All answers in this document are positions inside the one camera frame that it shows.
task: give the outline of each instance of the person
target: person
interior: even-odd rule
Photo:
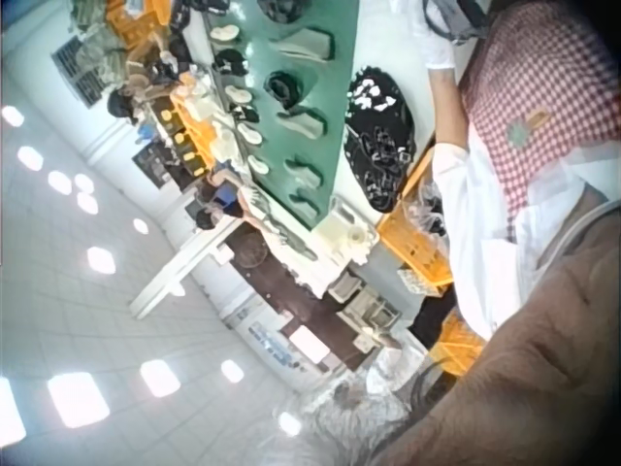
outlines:
[[[151,31],[142,43],[128,53],[125,60],[127,80],[108,97],[108,112],[113,117],[129,118],[136,125],[142,112],[142,104],[165,97],[175,88],[177,84],[172,79],[169,80],[171,83],[152,83],[148,71],[148,67],[157,58],[173,70],[178,69],[178,60],[169,50],[169,46],[166,30],[158,28]]]
[[[309,424],[297,439],[265,450],[254,464],[293,464],[291,459],[300,456],[305,464],[317,466],[617,464],[618,434],[613,429],[619,425],[621,212],[611,187],[619,184],[620,172],[608,172],[598,163],[607,161],[605,167],[612,170],[618,167],[618,141],[580,147],[584,164],[566,165],[565,177],[560,180],[555,178],[561,177],[561,172],[555,171],[559,159],[552,160],[545,167],[547,184],[543,186],[560,197],[546,199],[537,193],[543,186],[532,186],[538,181],[531,182],[528,202],[522,208],[535,205],[539,222],[517,221],[517,243],[508,240],[509,214],[507,204],[501,202],[504,189],[490,160],[497,147],[484,143],[484,136],[478,133],[484,129],[476,127],[475,114],[470,113],[469,121],[455,82],[451,45],[431,34],[420,15],[421,2],[411,0],[409,14],[416,47],[430,68],[437,117],[433,171],[445,205],[455,292],[462,316],[488,342],[471,370],[436,405],[414,404],[400,421],[386,421],[364,435],[360,434],[359,419],[343,425],[340,420],[345,417],[336,413],[332,423],[339,426],[338,434],[325,428],[325,423]],[[494,67],[498,80],[487,82],[483,88],[496,92],[499,101],[502,98],[498,93],[515,98],[524,90],[497,86],[512,83],[509,77],[520,78],[507,74],[511,71],[510,56],[503,53],[502,46],[511,47],[513,53],[525,48],[529,62],[539,67],[555,58],[545,47],[563,39],[550,32],[568,34],[583,27],[581,18],[554,2],[509,7],[493,24],[486,45],[488,51],[497,52],[506,61],[505,66]],[[532,40],[499,44],[495,33],[502,28],[532,36]],[[589,37],[589,44],[597,43],[595,32]],[[565,44],[564,49],[556,49],[561,61],[579,65],[572,62],[572,50],[567,47],[576,47],[582,53],[584,42],[559,42]],[[536,85],[542,80],[552,80],[561,87],[564,84],[557,74],[537,73],[536,77]],[[588,93],[589,85],[601,76],[591,74],[588,78],[592,81],[585,86],[572,86]],[[614,85],[618,92],[618,81]],[[572,86],[561,89],[568,93],[565,104],[569,96],[574,98]],[[618,112],[613,102],[618,93],[612,91],[611,95],[613,98],[599,112],[606,114],[610,108]],[[499,119],[493,122],[504,123]],[[572,124],[579,126],[580,122],[572,120]],[[572,198],[565,197],[568,187],[577,191]],[[542,199],[551,204],[540,202]],[[504,215],[498,212],[501,208]],[[499,226],[498,219],[491,216],[503,216],[506,222]],[[553,217],[555,225],[550,225]],[[490,238],[487,235],[492,229],[504,230],[504,234]],[[528,247],[520,245],[522,233],[530,235]],[[524,273],[526,265],[507,264],[500,253],[492,258],[484,255],[487,245],[482,243],[487,239],[528,249],[535,258],[527,264],[539,272],[535,278],[527,274],[531,282],[517,300],[506,286],[502,288],[506,299],[513,302],[510,309],[502,309],[505,314],[498,325],[495,307],[504,303],[487,299],[493,286],[489,288],[489,277],[481,266],[492,259],[496,261],[492,265],[505,266],[504,271],[497,272],[494,284],[502,286],[503,280],[514,281],[515,274]],[[598,458],[600,453],[613,455]]]
[[[244,186],[230,163],[218,162],[197,192],[197,199],[204,205],[204,210],[197,215],[196,226],[212,230],[224,216],[232,216],[248,222],[257,230],[273,234],[263,221],[252,214],[242,189]]]

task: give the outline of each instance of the red and white checkered apron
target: red and white checkered apron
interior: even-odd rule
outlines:
[[[505,191],[512,238],[542,167],[578,146],[620,139],[618,68],[590,26],[562,5],[538,2],[497,18],[473,72],[466,108]],[[538,109],[550,120],[526,147],[512,146],[511,124]]]

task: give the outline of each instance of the light fixture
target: light fixture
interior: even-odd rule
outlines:
[[[15,128],[19,128],[20,126],[22,126],[25,120],[21,112],[10,105],[2,108],[2,118]]]
[[[148,225],[144,220],[140,220],[139,218],[134,218],[134,228],[139,233],[143,235],[148,235]]]
[[[175,393],[181,387],[179,379],[168,364],[159,359],[144,363],[140,368],[140,374],[148,389],[157,398]]]
[[[220,368],[222,369],[222,374],[224,374],[224,377],[226,377],[230,383],[239,383],[244,378],[244,371],[242,368],[230,359],[224,361]]]
[[[17,151],[17,158],[33,172],[38,172],[43,168],[43,157],[28,146],[19,148]]]
[[[0,377],[0,449],[26,436],[9,380]]]
[[[95,380],[86,372],[64,374],[48,381],[51,400],[67,427],[76,428],[105,419],[110,414]]]
[[[305,325],[301,325],[293,332],[289,340],[315,364],[320,363],[324,357],[330,354],[330,349]]]
[[[90,248],[87,252],[88,264],[95,272],[111,275],[116,272],[114,257],[108,251],[102,248]]]
[[[59,193],[68,196],[73,191],[71,180],[67,175],[61,172],[50,172],[48,175],[48,183]]]
[[[182,296],[185,296],[185,288],[181,286],[181,283],[175,283],[171,286],[171,294],[181,298]]]
[[[91,214],[92,216],[96,216],[99,213],[99,205],[97,204],[97,200],[85,192],[78,193],[78,205],[83,211],[87,214]]]
[[[84,175],[82,173],[76,175],[76,177],[74,178],[74,182],[76,183],[76,186],[81,192],[85,192],[86,194],[92,194],[93,192],[95,192],[95,184],[93,183],[93,180],[87,175]]]
[[[289,437],[295,437],[302,431],[302,422],[289,413],[282,413],[278,417],[278,425]]]

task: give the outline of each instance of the white shirt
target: white shirt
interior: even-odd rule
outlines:
[[[437,144],[434,180],[440,189],[449,262],[459,309],[485,340],[526,302],[541,275],[538,261],[590,184],[610,201],[621,198],[621,143],[576,148],[531,181],[528,206],[507,241],[507,203],[489,151],[474,126],[470,153]]]

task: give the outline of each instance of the green surface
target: green surface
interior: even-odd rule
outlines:
[[[255,180],[308,228],[316,226],[328,213],[343,144],[346,93],[352,75],[357,19],[358,0],[311,0],[305,14],[293,24],[270,21],[256,0],[237,2],[225,17],[209,15],[210,26],[237,24],[242,30],[240,39],[233,45],[214,44],[214,48],[216,51],[235,48],[248,61],[249,74],[245,78],[224,77],[222,84],[251,90],[251,105],[261,117],[260,123],[250,126],[261,132],[265,141],[258,148],[250,145],[246,148],[248,154],[255,154],[269,165],[270,173],[255,175]],[[303,27],[332,34],[335,43],[332,61],[316,63],[289,58],[272,48],[271,41],[280,40]],[[283,109],[263,89],[266,78],[275,71],[287,72],[302,83],[303,100],[292,111],[302,107],[322,117],[327,122],[327,131],[322,138],[313,141],[277,124],[276,114]],[[312,165],[321,174],[323,186],[317,190],[301,187],[284,169],[287,159]],[[289,195],[309,199],[319,210],[319,215],[315,219],[304,217],[292,207]]]

